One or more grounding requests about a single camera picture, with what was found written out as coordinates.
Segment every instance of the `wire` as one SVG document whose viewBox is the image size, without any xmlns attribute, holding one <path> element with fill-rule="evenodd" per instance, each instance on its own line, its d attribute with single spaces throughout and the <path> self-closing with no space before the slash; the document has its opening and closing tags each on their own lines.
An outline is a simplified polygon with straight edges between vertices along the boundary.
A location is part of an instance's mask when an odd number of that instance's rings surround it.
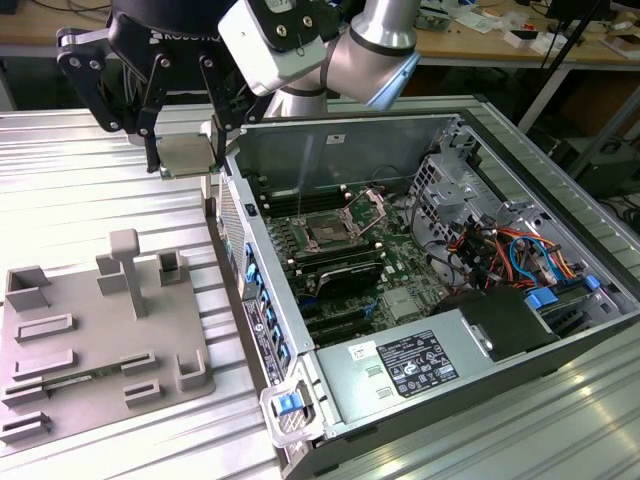
<svg viewBox="0 0 640 480">
<path fill-rule="evenodd" d="M 629 200 L 629 197 L 627 195 L 623 195 L 622 199 L 627 202 L 629 205 L 631 205 L 633 208 L 640 208 L 640 205 L 638 205 L 637 203 L 632 202 L 631 200 Z"/>
<path fill-rule="evenodd" d="M 556 43 L 556 38 L 558 38 L 558 32 L 560 31 L 560 24 L 556 26 L 556 31 L 553 33 L 553 40 L 551 40 L 551 45 L 549 46 L 549 50 L 547 50 L 547 54 L 542 61 L 542 65 L 540 65 L 540 70 L 542 70 L 549 59 L 549 55 L 551 55 L 551 51 L 553 50 L 553 45 Z"/>
<path fill-rule="evenodd" d="M 526 270 L 520 268 L 520 266 L 518 265 L 518 262 L 515 258 L 515 246 L 516 243 L 518 242 L 518 240 L 520 240 L 519 238 L 514 239 L 511 242 L 511 245 L 509 246 L 509 257 L 511 258 L 511 263 L 513 264 L 513 267 L 520 272 L 522 275 L 524 275 L 527 278 L 530 278 L 533 283 L 535 284 L 535 286 L 538 286 L 538 280 L 536 280 L 536 277 L 533 276 L 533 274 L 527 272 Z"/>
<path fill-rule="evenodd" d="M 509 260 L 507 260 L 507 255 L 504 253 L 504 249 L 502 248 L 502 245 L 500 245 L 500 242 L 498 241 L 498 239 L 496 238 L 496 251 L 498 252 L 498 255 L 500 255 L 500 258 L 502 259 L 502 263 L 505 266 L 505 269 L 507 270 L 507 278 L 509 279 L 510 282 L 513 281 L 513 269 L 511 268 L 511 264 L 509 263 Z"/>
<path fill-rule="evenodd" d="M 529 278 L 531 278 L 531 276 L 528 275 L 527 273 L 525 273 L 525 270 L 522 269 L 520 267 L 520 265 L 518 265 L 517 260 L 514 259 L 515 244 L 516 244 L 516 242 L 518 240 L 528 240 L 531 243 L 533 243 L 534 245 L 536 245 L 542 251 L 542 254 L 544 255 L 544 258 L 547 261 L 547 265 L 549 265 L 549 268 L 551 269 L 551 272 L 556 277 L 556 279 L 557 280 L 565 280 L 566 279 L 565 278 L 565 276 L 566 276 L 565 272 L 563 272 L 562 269 L 560 269 L 558 266 L 556 266 L 556 264 L 551 259 L 551 256 L 549 255 L 549 252 L 544 247 L 542 242 L 538 238 L 532 238 L 532 237 L 525 236 L 525 235 L 514 239 L 513 242 L 511 242 L 511 247 L 509 248 L 509 255 L 511 257 L 511 262 L 513 263 L 513 267 L 516 270 L 518 270 L 520 273 L 522 273 L 522 274 L 528 276 Z"/>
<path fill-rule="evenodd" d="M 70 10 L 73 11 L 76 15 L 82 18 L 86 18 L 87 20 L 92 20 L 94 22 L 104 23 L 109 18 L 111 11 L 102 11 L 96 10 L 92 12 L 83 12 L 85 8 L 84 5 L 80 5 L 79 3 L 74 2 L 73 0 L 67 0 L 67 6 Z"/>
<path fill-rule="evenodd" d="M 530 237 L 534 237 L 537 240 L 540 240 L 543 243 L 546 243 L 547 245 L 551 246 L 551 247 L 555 247 L 556 244 L 553 243 L 551 240 L 547 240 L 546 238 L 542 238 L 540 235 L 538 235 L 537 233 L 527 233 L 524 234 L 518 230 L 513 230 L 512 228 L 507 228 L 507 227 L 503 227 L 503 228 L 499 228 L 498 231 L 500 233 L 503 233 L 505 235 L 509 235 L 510 237 L 513 238 L 519 238 L 522 236 L 530 236 Z M 573 273 L 573 271 L 569 268 L 569 266 L 567 265 L 564 257 L 562 256 L 562 253 L 560 251 L 554 252 L 556 254 L 556 256 L 558 257 L 558 263 L 560 264 L 560 268 L 563 271 L 563 273 L 567 276 L 567 278 L 576 278 L 575 273 Z"/>
<path fill-rule="evenodd" d="M 106 8 L 111 8 L 111 5 L 102 5 L 100 7 L 84 7 L 82 5 L 78 5 L 80 8 L 60 8 L 55 7 L 53 5 L 47 5 L 46 3 L 42 3 L 39 0 L 31 0 L 36 5 L 40 5 L 41 7 L 48 8 L 50 10 L 55 10 L 56 12 L 73 12 L 73 13 L 82 13 L 82 12 L 95 12 L 96 10 L 104 10 Z"/>
</svg>

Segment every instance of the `blue latch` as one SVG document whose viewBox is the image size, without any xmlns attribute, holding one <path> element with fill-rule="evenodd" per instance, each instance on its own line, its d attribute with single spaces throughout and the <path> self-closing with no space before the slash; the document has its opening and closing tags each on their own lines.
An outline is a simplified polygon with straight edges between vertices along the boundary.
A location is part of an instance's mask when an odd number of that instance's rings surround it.
<svg viewBox="0 0 640 480">
<path fill-rule="evenodd" d="M 281 338 L 282 338 L 282 332 L 280 331 L 280 327 L 276 325 L 275 327 L 273 327 L 273 343 L 278 345 Z"/>
<path fill-rule="evenodd" d="M 247 283 L 253 283 L 256 279 L 256 274 L 258 272 L 258 267 L 256 267 L 255 263 L 252 263 L 247 267 L 247 272 L 244 274 L 244 278 L 247 280 Z"/>
<path fill-rule="evenodd" d="M 273 312 L 271 307 L 267 308 L 267 327 L 272 329 L 276 324 L 276 314 Z"/>
<path fill-rule="evenodd" d="M 587 278 L 585 278 L 584 281 L 587 284 L 587 287 L 589 287 L 591 290 L 597 290 L 598 288 L 600 288 L 600 280 L 598 280 L 593 275 L 587 275 Z"/>
<path fill-rule="evenodd" d="M 558 301 L 558 297 L 551 291 L 549 287 L 538 288 L 529 293 L 527 302 L 536 310 L 547 305 L 551 305 Z"/>
<path fill-rule="evenodd" d="M 298 392 L 282 395 L 275 402 L 276 415 L 279 417 L 289 413 L 297 412 L 304 408 L 302 396 Z"/>
<path fill-rule="evenodd" d="M 285 368 L 289 365 L 289 360 L 291 360 L 291 355 L 289 355 L 289 349 L 283 343 L 280 345 L 280 360 L 282 360 L 282 364 Z"/>
</svg>

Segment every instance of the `aluminum extrusion table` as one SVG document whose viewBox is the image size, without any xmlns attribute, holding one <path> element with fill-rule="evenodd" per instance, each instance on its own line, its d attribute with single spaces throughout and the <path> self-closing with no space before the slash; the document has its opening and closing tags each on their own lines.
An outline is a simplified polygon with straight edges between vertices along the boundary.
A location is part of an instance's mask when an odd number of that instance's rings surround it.
<svg viewBox="0 0 640 480">
<path fill-rule="evenodd" d="M 609 225 L 615 223 L 611 215 L 560 175 L 491 105 L 465 96 L 403 100 L 396 108 L 408 105 L 468 108 L 640 276 L 636 237 Z M 339 108 L 361 107 L 347 103 Z M 166 109 L 159 133 L 198 131 L 210 114 L 203 106 Z M 490 164 L 486 171 L 492 172 Z M 492 180 L 509 198 L 517 198 L 513 179 Z M 2 281 L 6 268 L 26 263 L 41 264 L 49 275 L 93 268 L 91 259 L 103 248 L 104 232 L 125 227 L 138 229 L 142 255 L 179 248 L 187 257 L 216 391 L 2 458 L 0 476 L 280 478 L 200 210 L 200 181 L 163 182 L 148 175 L 143 150 L 128 145 L 122 134 L 102 131 L 86 110 L 0 114 L 0 252 L 16 253 L 11 258 L 0 253 Z M 324 477 L 637 479 L 639 327 L 555 374 Z"/>
</svg>

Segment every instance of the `silver robot arm segment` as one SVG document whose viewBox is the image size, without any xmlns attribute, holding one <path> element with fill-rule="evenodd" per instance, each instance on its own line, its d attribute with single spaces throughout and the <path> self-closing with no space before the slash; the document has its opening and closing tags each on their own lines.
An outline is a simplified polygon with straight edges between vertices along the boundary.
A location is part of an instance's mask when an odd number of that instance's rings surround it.
<svg viewBox="0 0 640 480">
<path fill-rule="evenodd" d="M 419 0 L 367 0 L 350 28 L 326 44 L 324 62 L 279 90 L 265 117 L 325 113 L 327 89 L 389 109 L 420 59 L 413 29 L 419 8 Z"/>
</svg>

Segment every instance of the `electronic equipment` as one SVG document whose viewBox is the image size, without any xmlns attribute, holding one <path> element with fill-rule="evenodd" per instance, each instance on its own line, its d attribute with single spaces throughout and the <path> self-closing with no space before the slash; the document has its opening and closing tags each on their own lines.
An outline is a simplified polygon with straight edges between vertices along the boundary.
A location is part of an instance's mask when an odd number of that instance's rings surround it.
<svg viewBox="0 0 640 480">
<path fill-rule="evenodd" d="M 591 21 L 611 21 L 617 16 L 617 13 L 611 10 L 608 1 L 599 2 L 600 6 L 596 10 L 595 15 Z M 571 36 L 571 22 L 574 20 L 580 20 L 593 9 L 593 1 L 575 1 L 575 0 L 553 0 L 547 9 L 545 16 L 558 20 L 557 25 L 549 25 L 549 31 L 555 32 L 556 29 L 560 29 L 560 32 L 567 38 Z"/>
<path fill-rule="evenodd" d="M 321 113 L 327 88 L 378 110 L 391 106 L 420 58 L 412 28 L 420 1 L 369 0 L 353 16 L 354 5 L 112 0 L 107 28 L 57 33 L 57 60 L 104 130 L 124 129 L 131 141 L 144 143 L 148 172 L 160 170 L 165 178 L 203 175 L 215 170 L 213 161 L 175 171 L 162 163 L 155 123 L 168 95 L 208 94 L 218 166 L 229 132 L 259 122 L 267 109 L 268 116 Z M 341 30 L 343 15 L 353 18 Z M 104 75 L 110 54 L 124 65 L 125 92 L 131 91 L 125 98 Z M 309 99 L 312 108 L 306 106 Z M 197 136 L 190 136 L 194 148 Z"/>
<path fill-rule="evenodd" d="M 532 30 L 509 30 L 504 34 L 503 40 L 516 48 L 528 49 L 538 38 L 538 32 Z"/>
<path fill-rule="evenodd" d="M 418 10 L 415 27 L 433 32 L 446 32 L 451 24 L 451 16 L 446 10 L 421 6 Z"/>
<path fill-rule="evenodd" d="M 18 0 L 0 0 L 0 15 L 15 15 Z"/>
<path fill-rule="evenodd" d="M 640 315 L 635 278 L 468 111 L 247 126 L 217 221 L 290 479 L 552 372 Z"/>
<path fill-rule="evenodd" d="M 553 149 L 552 159 L 570 169 L 589 146 L 591 138 L 567 138 Z M 638 190 L 640 153 L 626 141 L 611 140 L 592 157 L 576 181 L 595 198 L 622 195 Z"/>
</svg>

